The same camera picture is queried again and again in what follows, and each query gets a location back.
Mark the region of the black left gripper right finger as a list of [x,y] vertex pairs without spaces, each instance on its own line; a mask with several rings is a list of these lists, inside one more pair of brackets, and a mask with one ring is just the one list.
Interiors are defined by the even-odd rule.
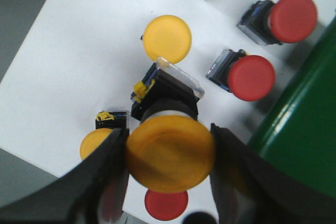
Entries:
[[211,124],[211,189],[219,223],[335,223],[335,198],[289,177],[229,129]]

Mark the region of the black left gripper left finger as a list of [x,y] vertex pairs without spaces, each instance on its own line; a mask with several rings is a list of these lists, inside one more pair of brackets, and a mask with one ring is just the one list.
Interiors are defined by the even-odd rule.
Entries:
[[2,207],[1,223],[124,223],[128,136],[127,129],[113,130],[65,176]]

